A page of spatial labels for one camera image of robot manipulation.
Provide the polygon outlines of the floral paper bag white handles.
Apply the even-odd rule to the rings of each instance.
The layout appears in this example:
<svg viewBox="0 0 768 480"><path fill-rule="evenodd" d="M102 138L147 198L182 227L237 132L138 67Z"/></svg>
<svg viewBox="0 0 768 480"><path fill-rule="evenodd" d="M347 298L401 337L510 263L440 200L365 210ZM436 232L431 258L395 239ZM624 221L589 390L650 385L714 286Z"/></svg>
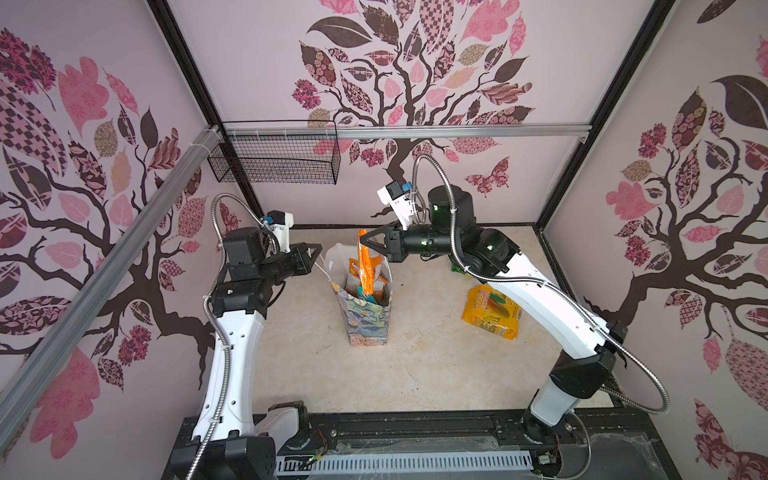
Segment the floral paper bag white handles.
<svg viewBox="0 0 768 480"><path fill-rule="evenodd" d="M339 304L350 345L386 345L393 298L392 273L388 262L381 261L380 275L388 281L383 305L355 298L346 291L347 276L353 274L359 277L357 247L335 244L322 261L322 270Z"/></svg>

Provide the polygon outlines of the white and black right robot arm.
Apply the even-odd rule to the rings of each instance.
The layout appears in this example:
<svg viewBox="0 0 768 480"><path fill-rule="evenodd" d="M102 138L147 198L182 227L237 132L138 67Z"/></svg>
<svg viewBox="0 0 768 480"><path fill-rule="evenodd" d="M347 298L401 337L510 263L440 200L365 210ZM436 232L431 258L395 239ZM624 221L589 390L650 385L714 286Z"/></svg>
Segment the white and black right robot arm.
<svg viewBox="0 0 768 480"><path fill-rule="evenodd" d="M425 207L418 206L408 184L393 181L377 195L396 219L365 234L365 246L391 263L409 255L425 261L447 255L454 264L464 263L473 277L518 305L560 344L548 379L521 420L530 442L553 442L566 414L591 398L612 373L616 349L609 342L623 336L598 317L583 316L503 232L479 226L473 198L461 188L433 188Z"/></svg>

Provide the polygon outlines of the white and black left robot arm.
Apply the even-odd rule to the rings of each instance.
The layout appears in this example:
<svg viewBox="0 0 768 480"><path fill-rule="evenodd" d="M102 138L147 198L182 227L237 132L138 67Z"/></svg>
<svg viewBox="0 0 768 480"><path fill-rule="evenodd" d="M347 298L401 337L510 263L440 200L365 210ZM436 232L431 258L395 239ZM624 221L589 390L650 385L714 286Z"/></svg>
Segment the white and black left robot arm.
<svg viewBox="0 0 768 480"><path fill-rule="evenodd" d="M264 228L234 230L222 240L222 265L204 301L216 336L211 374L197 422L172 450L169 468L178 479L271 479L277 455L290 442L311 440L303 401L278 403L256 420L252 370L275 289L305 276L320 256L319 244L265 245Z"/></svg>

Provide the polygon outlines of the orange white snack bag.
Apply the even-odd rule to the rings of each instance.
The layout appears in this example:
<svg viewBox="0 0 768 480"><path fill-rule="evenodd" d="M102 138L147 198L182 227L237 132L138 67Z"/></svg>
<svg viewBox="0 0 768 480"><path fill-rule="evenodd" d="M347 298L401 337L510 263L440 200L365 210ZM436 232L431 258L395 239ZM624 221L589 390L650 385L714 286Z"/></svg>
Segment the orange white snack bag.
<svg viewBox="0 0 768 480"><path fill-rule="evenodd" d="M347 276L346 291L355 298L383 305L387 284L388 281L380 275L374 282L373 293L368 295L364 293L360 278L349 274Z"/></svg>
<svg viewBox="0 0 768 480"><path fill-rule="evenodd" d="M361 282L362 295L374 298L376 295L376 283L380 277L381 257L371 254L371 249L363 244L363 236L366 229L358 231L358 271Z"/></svg>

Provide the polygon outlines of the yellow snack bag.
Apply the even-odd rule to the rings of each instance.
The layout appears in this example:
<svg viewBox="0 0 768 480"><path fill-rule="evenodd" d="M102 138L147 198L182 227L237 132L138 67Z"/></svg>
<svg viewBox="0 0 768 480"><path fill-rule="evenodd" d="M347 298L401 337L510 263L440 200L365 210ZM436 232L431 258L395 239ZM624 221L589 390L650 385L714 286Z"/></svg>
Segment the yellow snack bag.
<svg viewBox="0 0 768 480"><path fill-rule="evenodd" d="M518 337L522 309L501 292L479 285L468 292L462 320L507 340Z"/></svg>

